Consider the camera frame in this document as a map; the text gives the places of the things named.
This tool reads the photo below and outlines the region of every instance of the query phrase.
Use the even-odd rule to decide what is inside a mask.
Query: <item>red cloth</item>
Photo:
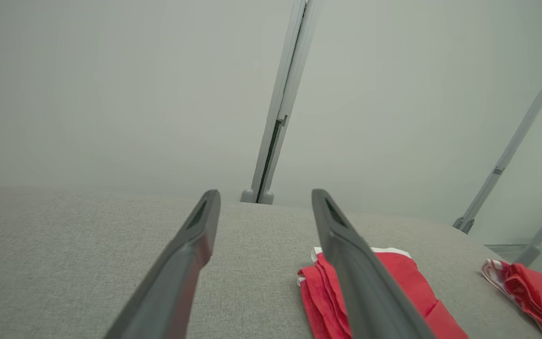
[[[398,253],[376,255],[438,339],[467,338],[445,305],[436,299],[432,288],[411,258]],[[305,277],[305,281],[301,282],[301,295],[312,333],[316,339],[352,338],[338,275],[322,253],[317,257],[314,266],[305,267],[298,272]]]
[[[542,273],[502,262],[503,287],[510,298],[542,326]]]

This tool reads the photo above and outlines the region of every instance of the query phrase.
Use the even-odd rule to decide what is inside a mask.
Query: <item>cloth fold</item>
[[[445,305],[436,299],[432,288],[422,273],[417,270],[417,265],[409,253],[394,248],[372,247],[372,250],[404,290],[438,339],[467,338]],[[352,338],[338,275],[323,256],[321,248],[313,249],[311,259],[314,265],[298,272],[298,283],[314,337],[316,339]]]
[[[482,275],[531,316],[542,331],[542,273],[522,264],[487,259]]]

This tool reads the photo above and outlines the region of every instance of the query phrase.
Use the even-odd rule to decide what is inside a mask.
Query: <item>red napkin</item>
[[[397,249],[373,250],[438,339],[467,338],[445,305],[436,299],[432,288],[408,256],[409,253]],[[314,266],[305,267],[298,272],[301,295],[312,333],[316,339],[352,338],[338,275],[322,253],[313,259],[317,259]]]
[[[522,264],[487,259],[482,274],[531,316],[542,330],[542,273]]]

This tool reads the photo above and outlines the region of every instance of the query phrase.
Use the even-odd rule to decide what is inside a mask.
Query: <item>black strip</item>
[[[267,170],[271,164],[271,157],[273,156],[273,149],[275,148],[275,141],[277,141],[277,136],[279,135],[279,129],[281,127],[281,121],[275,121],[275,128],[273,128],[273,136],[271,137],[271,144],[269,145],[269,151],[267,152],[267,160],[265,161],[265,167],[263,168],[263,176],[261,177],[261,186],[258,187],[258,194],[256,195],[256,202],[261,198],[261,192],[263,191],[263,186],[265,185],[265,179],[267,179]]]

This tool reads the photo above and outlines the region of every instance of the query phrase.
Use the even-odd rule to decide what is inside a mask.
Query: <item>gray fabric surface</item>
[[[0,339],[102,337],[196,201],[0,188]],[[480,275],[499,256],[473,239],[415,219],[347,215],[370,245],[411,253],[469,337],[542,336]],[[318,243],[310,210],[222,202],[188,337],[311,337],[295,274]]]

